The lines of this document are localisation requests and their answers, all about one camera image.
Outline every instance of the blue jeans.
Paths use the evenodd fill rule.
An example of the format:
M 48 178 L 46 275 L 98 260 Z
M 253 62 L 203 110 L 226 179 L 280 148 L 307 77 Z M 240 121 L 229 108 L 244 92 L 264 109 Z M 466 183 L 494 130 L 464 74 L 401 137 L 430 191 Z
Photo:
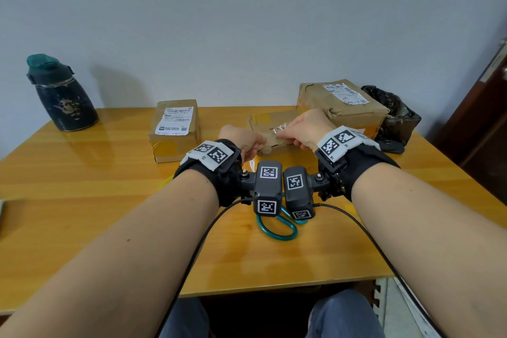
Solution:
M 180 298 L 160 338 L 208 338 L 208 331 L 208 315 L 199 298 Z M 385 335 L 368 301 L 349 289 L 315 304 L 306 338 L 385 338 Z

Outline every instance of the wooden table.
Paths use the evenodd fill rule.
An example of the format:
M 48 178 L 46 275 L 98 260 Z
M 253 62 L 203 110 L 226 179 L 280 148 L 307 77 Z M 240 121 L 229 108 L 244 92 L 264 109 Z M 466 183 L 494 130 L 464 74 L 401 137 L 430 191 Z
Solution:
M 202 138 L 250 114 L 292 107 L 199 108 Z M 83 246 L 159 189 L 178 162 L 155 163 L 147 133 L 153 109 L 99 110 L 100 123 L 63 133 L 48 123 L 0 162 L 0 312 L 22 305 Z M 402 156 L 411 174 L 507 227 L 497 199 L 418 134 Z M 329 203 L 357 215 L 344 198 Z M 275 221 L 266 222 L 274 231 Z M 256 225 L 251 207 L 237 206 L 212 229 L 182 295 L 322 284 L 391 275 L 375 248 L 332 209 L 278 242 Z

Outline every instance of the cardboard box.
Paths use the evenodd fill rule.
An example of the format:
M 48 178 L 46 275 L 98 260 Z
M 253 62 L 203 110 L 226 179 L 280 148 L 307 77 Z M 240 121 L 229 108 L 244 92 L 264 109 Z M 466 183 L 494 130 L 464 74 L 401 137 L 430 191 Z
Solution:
M 366 103 L 344 103 L 324 87 L 324 85 L 338 84 L 344 84 L 345 87 L 331 86 L 328 88 L 334 90 L 337 95 L 343 93 L 341 96 L 346 101 L 352 103 L 362 101 Z M 352 90 L 349 95 L 347 95 L 347 91 L 349 91 L 347 87 Z M 361 91 L 358 86 L 347 79 L 330 83 L 300 84 L 297 109 L 299 112 L 303 113 L 312 108 L 322 109 L 336 127 L 344 125 L 353 129 L 364 129 L 364 134 L 372 139 L 377 136 L 380 125 L 389 112 L 388 108 Z
M 193 107 L 192 121 L 188 127 L 187 135 L 157 135 L 155 132 L 159 128 L 159 123 L 164 116 L 166 108 L 175 107 Z M 152 145 L 153 155 L 157 163 L 175 162 L 183 159 L 185 154 L 191 149 L 197 147 L 200 142 L 199 113 L 197 111 L 197 101 L 195 99 L 186 99 L 179 101 L 158 102 L 155 109 L 155 115 L 152 120 L 152 126 L 148 133 L 149 142 Z
M 299 116 L 297 110 L 268 112 L 265 114 L 251 115 L 246 128 L 257 131 L 267 138 L 266 146 L 258 152 L 259 156 L 278 156 L 288 152 L 299 150 L 294 145 L 287 145 L 284 141 L 276 139 L 272 129 L 283 123 L 290 123 Z

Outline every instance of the dark blue water bottle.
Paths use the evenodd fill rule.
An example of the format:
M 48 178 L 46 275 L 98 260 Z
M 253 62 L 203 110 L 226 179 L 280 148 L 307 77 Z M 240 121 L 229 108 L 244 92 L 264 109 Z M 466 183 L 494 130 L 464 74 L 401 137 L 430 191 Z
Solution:
M 43 53 L 30 55 L 27 76 L 51 119 L 62 131 L 77 131 L 97 123 L 97 111 L 69 66 Z

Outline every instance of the person's left hand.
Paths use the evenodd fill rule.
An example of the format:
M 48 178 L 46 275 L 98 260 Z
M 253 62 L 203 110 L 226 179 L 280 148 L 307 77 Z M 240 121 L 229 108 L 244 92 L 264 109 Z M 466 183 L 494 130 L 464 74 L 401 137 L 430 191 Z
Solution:
M 233 142 L 237 148 L 241 149 L 243 163 L 252 160 L 257 155 L 257 151 L 260 151 L 266 144 L 266 137 L 261 133 L 240 129 L 230 124 L 226 124 L 222 127 L 219 139 L 228 139 Z

